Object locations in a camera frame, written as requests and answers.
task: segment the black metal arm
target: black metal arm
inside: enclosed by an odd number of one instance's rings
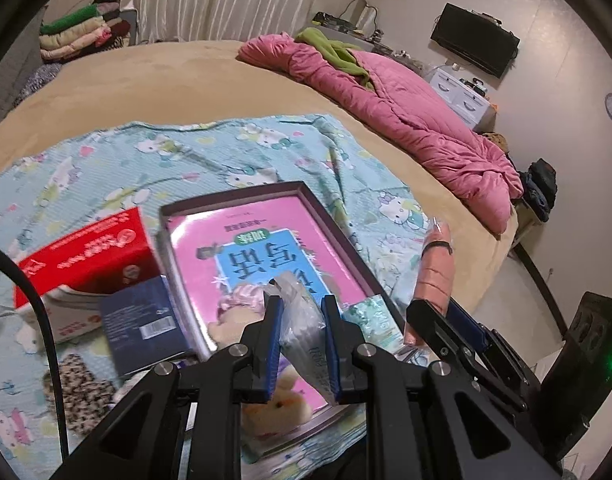
[[[324,298],[322,310],[336,400],[366,403],[368,478],[558,478],[490,401],[498,396],[517,408],[521,398],[466,355],[468,345],[429,304],[416,301],[408,309],[409,322],[446,354],[429,368],[399,362],[366,343],[357,325],[340,318],[333,296]],[[187,478],[238,480],[240,404],[267,402],[272,394],[282,311],[281,299],[267,297],[264,320],[247,326],[240,343],[182,370],[156,365],[52,480],[177,479],[190,402],[197,410]],[[485,390],[483,372],[489,374]]]

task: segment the television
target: television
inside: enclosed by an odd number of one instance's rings
[[[519,38],[504,30],[493,17],[446,4],[430,38],[497,78],[515,58]]]

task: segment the white cabinet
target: white cabinet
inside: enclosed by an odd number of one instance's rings
[[[436,69],[428,81],[464,123],[475,132],[485,131],[495,109],[477,92],[449,73]]]

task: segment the drawer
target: drawer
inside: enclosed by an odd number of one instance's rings
[[[441,70],[436,70],[430,80],[430,86],[447,103],[452,103],[462,90],[462,86]]]
[[[479,123],[479,121],[476,121],[472,116],[468,115],[467,113],[464,112],[464,110],[462,108],[459,108],[453,104],[449,105],[451,107],[451,110],[453,112],[455,112],[455,114],[464,122],[464,124],[466,124],[466,126],[468,126],[471,130],[473,130],[475,128],[475,126],[477,126],[477,124]]]
[[[490,103],[475,92],[461,89],[452,95],[451,108],[459,110],[460,115],[472,118],[475,123],[481,121],[489,106]]]

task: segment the dark blue card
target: dark blue card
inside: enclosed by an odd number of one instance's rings
[[[103,298],[99,310],[120,376],[190,351],[161,276]]]

